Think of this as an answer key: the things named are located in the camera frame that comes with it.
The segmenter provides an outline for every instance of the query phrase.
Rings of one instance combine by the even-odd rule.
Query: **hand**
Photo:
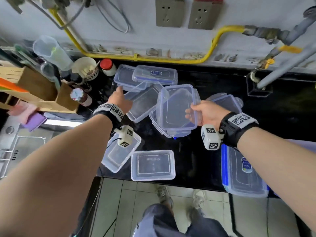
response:
[[[123,87],[116,88],[116,91],[113,92],[107,102],[111,104],[116,104],[119,108],[122,109],[124,114],[126,114],[133,105],[132,101],[125,99],[125,96],[123,94]]]
[[[185,110],[185,112],[187,113],[185,117],[187,119],[191,120],[192,115],[190,114],[190,112],[192,112],[192,110],[202,112],[202,119],[198,123],[199,126],[211,124],[215,127],[216,130],[219,130],[219,126],[225,115],[231,112],[215,104],[214,102],[207,100],[201,100],[201,103],[198,105],[191,104],[191,109]]]

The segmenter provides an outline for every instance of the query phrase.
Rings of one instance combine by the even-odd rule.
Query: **black countertop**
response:
[[[116,61],[115,64],[132,66],[146,64]],[[209,96],[226,92],[239,97],[244,102],[243,112],[259,121],[260,127],[285,139],[316,141],[312,133],[316,131],[313,119],[316,116],[316,78],[311,75],[287,74],[273,82],[273,93],[266,98],[248,97],[243,69],[199,67],[184,65],[155,66],[171,67],[178,70],[178,84],[192,84],[202,100]],[[166,138],[151,124],[149,117],[139,123],[131,122],[126,116],[122,121],[134,128],[143,143],[137,150],[171,149],[175,156],[176,177],[173,180],[156,181],[156,183],[225,191],[221,178],[221,153],[207,151],[200,135],[200,127],[192,130],[189,136]],[[130,159],[117,173],[112,173],[101,164],[98,176],[131,180]]]

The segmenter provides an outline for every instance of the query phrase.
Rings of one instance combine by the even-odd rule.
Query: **stainless steel sink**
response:
[[[81,123],[47,120],[39,128],[29,132],[19,124],[16,117],[9,116],[0,131],[0,179],[50,139]]]

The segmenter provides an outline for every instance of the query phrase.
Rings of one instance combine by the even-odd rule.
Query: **human arm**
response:
[[[202,111],[200,125],[212,124],[217,130],[230,112],[207,101],[192,109]],[[316,231],[316,154],[258,127],[247,130],[237,147],[268,186]]]
[[[132,103],[119,87],[109,98],[124,113]],[[68,236],[87,198],[112,130],[96,115],[31,153],[0,181],[0,235]]]

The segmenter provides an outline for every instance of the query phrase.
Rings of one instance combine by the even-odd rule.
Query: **electrical outlet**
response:
[[[156,25],[181,27],[184,16],[184,0],[156,0]]]
[[[212,30],[222,6],[222,1],[193,1],[188,28]]]

